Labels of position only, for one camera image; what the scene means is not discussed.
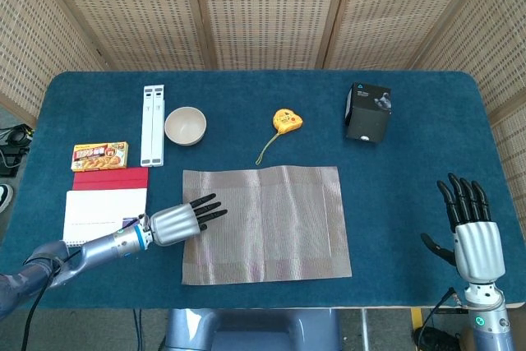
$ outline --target tape measure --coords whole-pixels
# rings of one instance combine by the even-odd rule
[[[269,148],[269,145],[271,145],[279,135],[284,135],[285,133],[289,133],[300,128],[301,125],[303,125],[303,120],[299,115],[295,114],[293,110],[280,109],[276,111],[276,114],[274,114],[272,123],[278,132],[269,140],[268,143],[266,143],[265,147],[263,147],[260,156],[257,157],[256,165],[261,163],[266,149]]]

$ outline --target notebook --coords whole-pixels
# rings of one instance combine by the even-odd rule
[[[113,233],[146,208],[148,168],[76,173],[66,197],[63,240],[69,247]]]

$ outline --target robot finger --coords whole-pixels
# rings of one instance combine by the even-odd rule
[[[459,179],[452,173],[447,175],[451,184],[453,185],[454,195],[456,197],[457,206],[460,210],[460,220],[462,222],[469,222],[471,220],[471,214],[469,213],[468,199],[466,198],[466,192],[462,188]]]
[[[216,201],[215,203],[212,203],[211,205],[202,206],[198,209],[194,209],[194,213],[196,213],[196,216],[207,213],[209,211],[212,211],[213,209],[217,209],[219,206],[221,206],[220,201]]]
[[[478,182],[473,181],[471,185],[473,185],[473,190],[475,191],[475,194],[477,196],[478,207],[480,208],[481,212],[481,220],[491,221],[490,205],[487,200],[486,193],[484,192],[484,190]]]
[[[209,195],[206,195],[206,196],[200,197],[199,199],[195,199],[194,201],[191,201],[190,206],[192,207],[192,209],[195,209],[197,206],[203,205],[207,201],[211,201],[215,197],[216,195],[214,193],[211,193]]]
[[[214,213],[210,213],[207,215],[202,215],[201,217],[197,217],[197,223],[198,224],[204,224],[205,222],[210,221],[211,219],[218,218],[221,215],[225,215],[228,213],[228,210],[220,210],[216,211]]]
[[[463,189],[468,193],[469,207],[471,209],[471,218],[473,219],[473,221],[480,221],[480,210],[478,209],[477,198],[473,193],[471,184],[465,178],[461,178],[460,183],[462,184]]]
[[[462,222],[460,221],[459,212],[453,200],[453,195],[451,195],[450,189],[447,187],[447,185],[444,184],[444,182],[439,180],[436,182],[436,185],[438,186],[438,190],[441,192],[442,196],[444,197],[447,217],[450,221],[450,229],[451,229],[451,232],[454,233],[454,229],[458,225],[461,225]]]

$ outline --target metal robot arm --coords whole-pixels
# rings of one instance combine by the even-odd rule
[[[0,274],[0,321],[19,304],[35,296],[44,286],[67,284],[96,266],[146,250],[150,243],[164,247],[194,237],[206,230],[206,222],[227,213],[209,212],[221,205],[211,194],[185,205],[159,211],[151,217],[140,215],[123,229],[84,244],[76,264],[64,241],[49,242],[33,251],[14,275]]]
[[[465,289],[469,319],[478,351],[514,351],[504,294],[495,282],[505,273],[501,235],[491,221],[486,193],[476,182],[448,175],[454,194],[439,181],[444,197],[454,252],[433,242],[426,233],[424,244],[448,263],[456,266],[469,286]]]

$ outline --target white paper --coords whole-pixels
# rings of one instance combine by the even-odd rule
[[[69,247],[101,238],[122,228],[125,218],[144,214],[146,188],[69,191],[63,240]]]

